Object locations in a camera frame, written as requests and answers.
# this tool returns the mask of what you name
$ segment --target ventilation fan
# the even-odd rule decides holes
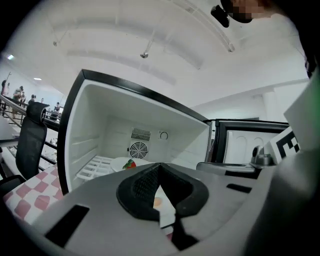
[[[128,156],[131,158],[143,159],[148,153],[148,146],[140,141],[132,141],[128,148]]]

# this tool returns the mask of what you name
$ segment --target camera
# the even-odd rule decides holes
[[[218,21],[222,26],[225,28],[229,27],[230,20],[228,14],[225,12],[224,9],[220,7],[220,5],[214,6],[211,9],[211,15]]]

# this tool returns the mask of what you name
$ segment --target vent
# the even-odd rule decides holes
[[[151,133],[148,130],[133,128],[132,134],[131,134],[131,139],[148,142],[148,141],[150,141],[150,135],[151,135]]]
[[[142,159],[148,153],[147,145],[143,142],[135,142],[129,148],[129,155],[133,158]]]
[[[65,247],[66,243],[88,212],[88,207],[75,205],[57,224],[55,224],[55,226],[53,226],[45,237],[57,246],[62,248]]]

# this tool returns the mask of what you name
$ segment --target wire shelf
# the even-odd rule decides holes
[[[114,173],[110,166],[112,160],[112,158],[96,155],[76,174],[76,178],[89,181],[100,176],[112,174]]]

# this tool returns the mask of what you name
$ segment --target ceiling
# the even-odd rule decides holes
[[[2,53],[38,86],[67,95],[81,69],[121,77],[188,107],[307,77],[280,15],[223,28],[219,0],[47,0]],[[141,58],[150,46],[148,58]]]

